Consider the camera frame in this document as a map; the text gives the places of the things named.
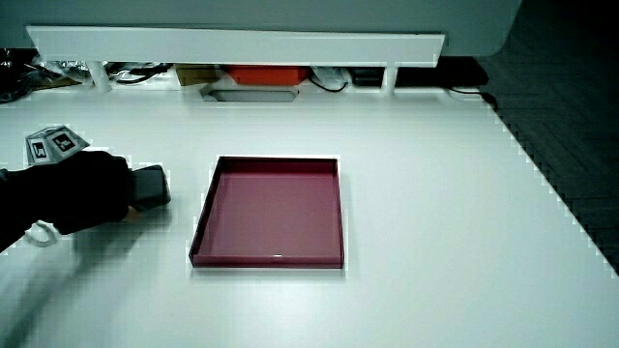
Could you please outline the person's right hand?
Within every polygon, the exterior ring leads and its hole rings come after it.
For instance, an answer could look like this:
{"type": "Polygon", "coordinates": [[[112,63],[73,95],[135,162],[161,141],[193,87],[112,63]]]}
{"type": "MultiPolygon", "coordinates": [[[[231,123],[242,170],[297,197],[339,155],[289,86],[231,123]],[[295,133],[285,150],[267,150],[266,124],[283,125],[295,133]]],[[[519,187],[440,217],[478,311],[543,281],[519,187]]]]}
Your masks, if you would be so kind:
{"type": "Polygon", "coordinates": [[[37,220],[68,235],[138,215],[124,158],[92,150],[66,126],[38,130],[25,137],[25,145],[37,220]]]}

